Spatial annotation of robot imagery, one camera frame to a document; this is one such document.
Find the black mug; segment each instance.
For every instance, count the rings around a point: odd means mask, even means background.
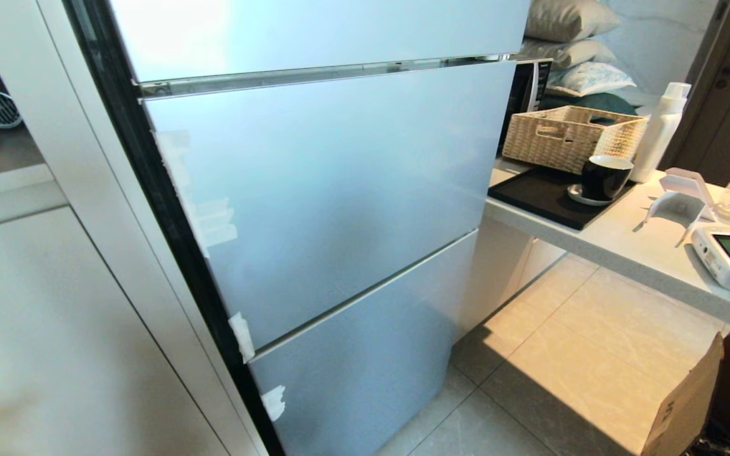
[[[594,155],[582,167],[582,198],[612,201],[632,172],[632,162],[625,158]]]

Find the woven storage basket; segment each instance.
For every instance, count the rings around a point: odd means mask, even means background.
[[[646,117],[578,106],[517,113],[509,125],[503,156],[581,174],[591,155],[632,158],[646,121]]]

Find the freezer drawer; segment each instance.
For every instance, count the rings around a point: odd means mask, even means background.
[[[261,392],[284,386],[274,422],[291,456],[367,456],[444,380],[476,233],[250,364]]]
[[[478,225],[510,61],[146,103],[256,348]]]
[[[110,0],[138,82],[514,53],[528,0]]]

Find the white tape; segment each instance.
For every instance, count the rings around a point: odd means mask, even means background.
[[[210,258],[208,248],[238,237],[238,230],[230,221],[234,210],[228,208],[228,198],[215,199],[195,204],[191,195],[191,176],[185,165],[185,155],[190,152],[190,136],[185,130],[179,132],[154,132],[162,163],[174,183],[179,204],[185,209],[188,224],[205,258]]]
[[[286,402],[283,401],[283,393],[286,392],[286,386],[276,386],[261,396],[261,400],[264,401],[264,408],[266,413],[269,415],[269,419],[275,421],[283,415],[283,411],[286,410]]]
[[[252,335],[250,335],[250,327],[241,312],[236,313],[229,318],[229,326],[235,333],[235,340],[238,341],[238,351],[241,352],[241,358],[244,364],[248,363],[255,357],[255,346],[252,344]]]

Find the pillow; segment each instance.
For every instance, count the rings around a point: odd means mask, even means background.
[[[525,35],[568,42],[604,34],[619,25],[616,13],[596,0],[531,0]]]
[[[520,54],[530,57],[553,58],[553,69],[564,70],[576,67],[585,61],[611,63],[616,56],[608,46],[594,40],[574,41],[573,43],[555,43],[553,41],[523,38]]]
[[[586,61],[569,70],[551,72],[545,92],[551,95],[585,96],[627,86],[635,87],[627,73],[608,63]]]

